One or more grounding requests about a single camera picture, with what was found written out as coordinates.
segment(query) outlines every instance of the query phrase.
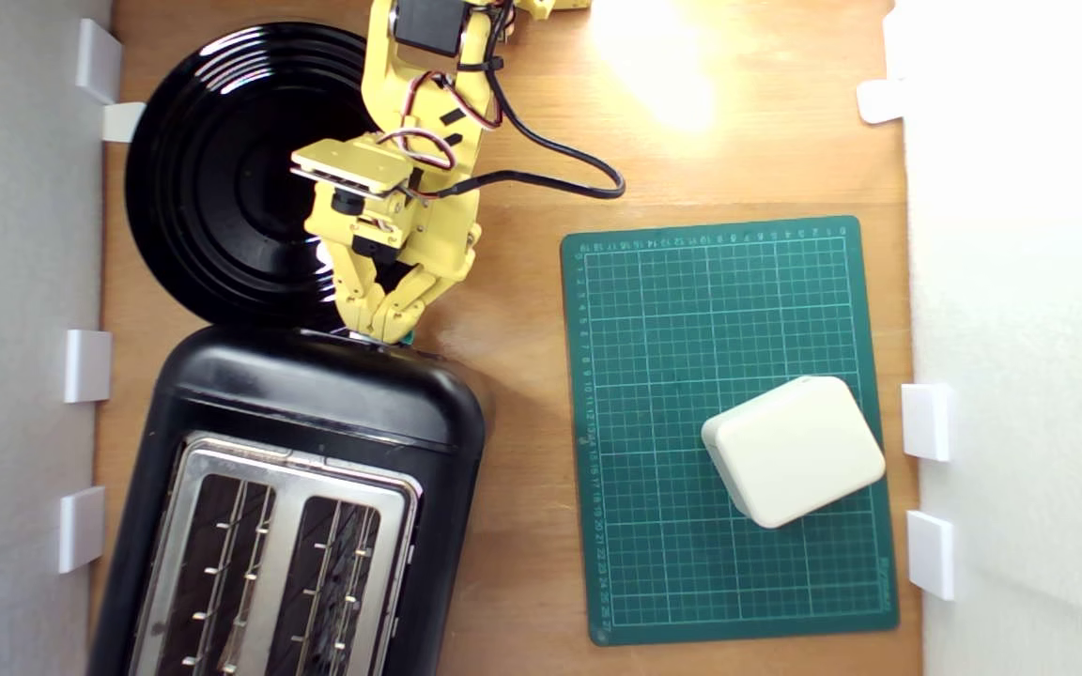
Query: white plastic block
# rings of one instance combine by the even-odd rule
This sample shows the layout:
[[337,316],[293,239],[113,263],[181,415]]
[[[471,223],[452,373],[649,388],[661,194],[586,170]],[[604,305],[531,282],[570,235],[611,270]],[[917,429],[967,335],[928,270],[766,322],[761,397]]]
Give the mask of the white plastic block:
[[144,103],[113,103],[103,107],[103,141],[132,143],[136,124],[145,115]]
[[858,83],[858,116],[868,124],[905,117],[905,82],[868,80]]
[[945,385],[901,385],[905,453],[950,462],[950,388]]
[[894,8],[884,17],[884,63],[887,80],[905,80],[911,68],[914,42],[909,34],[909,13]]
[[65,402],[101,402],[110,397],[110,348],[107,331],[66,332]]
[[104,104],[119,100],[119,71],[124,47],[91,18],[82,18],[78,30],[77,85]]
[[910,509],[909,580],[944,600],[954,600],[954,531],[949,521]]
[[72,572],[102,557],[106,528],[106,489],[92,487],[61,498],[61,555],[57,572]]
[[844,381],[797,377],[703,424],[734,504],[764,528],[869,487],[884,454]]

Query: white box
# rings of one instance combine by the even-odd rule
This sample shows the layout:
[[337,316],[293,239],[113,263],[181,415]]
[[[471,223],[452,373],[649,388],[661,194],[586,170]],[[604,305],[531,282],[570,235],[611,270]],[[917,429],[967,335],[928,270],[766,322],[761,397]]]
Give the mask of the white box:
[[703,424],[734,504],[778,528],[869,487],[884,453],[844,381],[803,376]]

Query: toaster slot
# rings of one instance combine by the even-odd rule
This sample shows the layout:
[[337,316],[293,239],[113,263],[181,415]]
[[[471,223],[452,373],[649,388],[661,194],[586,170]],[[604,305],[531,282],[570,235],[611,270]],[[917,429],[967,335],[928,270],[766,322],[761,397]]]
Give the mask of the toaster slot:
[[188,445],[169,491],[136,676],[381,668],[420,488],[378,467]]

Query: black cable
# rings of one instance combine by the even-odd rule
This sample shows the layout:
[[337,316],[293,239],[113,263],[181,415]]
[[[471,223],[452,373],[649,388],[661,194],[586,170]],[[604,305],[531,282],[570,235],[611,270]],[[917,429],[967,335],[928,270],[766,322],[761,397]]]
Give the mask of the black cable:
[[540,185],[541,188],[553,188],[562,189],[564,193],[573,193],[576,196],[584,197],[595,197],[596,200],[615,200],[619,196],[623,196],[623,176],[620,175],[612,165],[605,162],[602,159],[595,157],[595,155],[584,153],[577,148],[571,148],[570,146],[564,146],[557,141],[550,141],[540,133],[533,132],[528,128],[520,118],[516,116],[516,111],[512,110],[511,103],[507,103],[507,95],[503,93],[503,88],[499,83],[499,77],[494,74],[497,67],[492,64],[497,61],[494,56],[494,43],[499,42],[499,35],[507,27],[507,16],[515,9],[515,0],[505,0],[505,3],[500,5],[500,12],[497,17],[494,17],[494,25],[492,30],[490,30],[490,36],[487,39],[487,48],[484,51],[481,58],[486,66],[487,74],[487,84],[490,85],[490,93],[494,96],[494,102],[499,104],[500,110],[503,111],[503,116],[511,121],[512,127],[515,127],[524,134],[528,141],[537,143],[538,146],[542,148],[553,150],[562,155],[566,155],[567,158],[579,160],[580,162],[588,163],[590,167],[597,168],[605,173],[615,183],[612,188],[596,188],[593,185],[584,185],[582,183],[573,183],[570,181],[564,181],[562,178],[554,178],[552,175],[541,175],[538,173],[527,172],[527,171],[516,171],[516,170],[500,170],[489,173],[484,173],[480,175],[473,175],[464,181],[459,181],[448,188],[441,189],[437,193],[437,197],[448,197],[448,196],[460,196],[460,194],[469,193],[470,189],[477,189],[484,187],[484,185],[489,185],[492,183],[500,183],[503,181],[513,181],[516,183],[527,183],[529,185]]

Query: black plate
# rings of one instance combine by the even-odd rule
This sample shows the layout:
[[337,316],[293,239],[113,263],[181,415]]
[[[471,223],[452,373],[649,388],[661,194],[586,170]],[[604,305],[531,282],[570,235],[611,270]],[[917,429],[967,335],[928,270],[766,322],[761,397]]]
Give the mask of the black plate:
[[291,154],[374,129],[361,102],[366,41],[272,23],[186,56],[147,103],[128,155],[132,236],[161,286],[213,323],[342,326],[331,270],[303,229],[313,181]]

